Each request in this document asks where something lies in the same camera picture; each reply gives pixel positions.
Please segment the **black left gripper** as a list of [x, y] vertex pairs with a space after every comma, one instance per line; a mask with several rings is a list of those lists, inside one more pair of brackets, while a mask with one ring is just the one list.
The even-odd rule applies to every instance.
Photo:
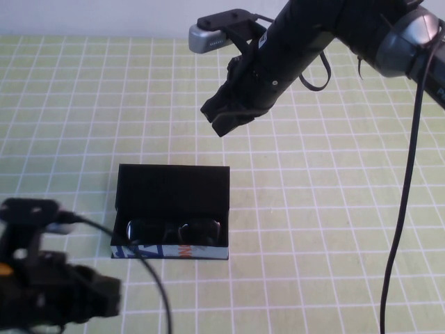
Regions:
[[[63, 330], [75, 319], [116, 317], [120, 313], [121, 280], [93, 268], [71, 268], [67, 254], [37, 251], [33, 263], [13, 256], [1, 242], [1, 330], [57, 326]], [[75, 296], [72, 275], [98, 294]]]

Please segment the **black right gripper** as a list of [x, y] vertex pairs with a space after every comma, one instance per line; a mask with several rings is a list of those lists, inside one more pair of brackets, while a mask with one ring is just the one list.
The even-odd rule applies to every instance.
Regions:
[[310, 91], [323, 90], [326, 83], [315, 86], [302, 73], [318, 57], [327, 67], [326, 47], [320, 16], [279, 16], [243, 55], [229, 62], [226, 83], [202, 105], [201, 113], [223, 137], [266, 115], [296, 79]]

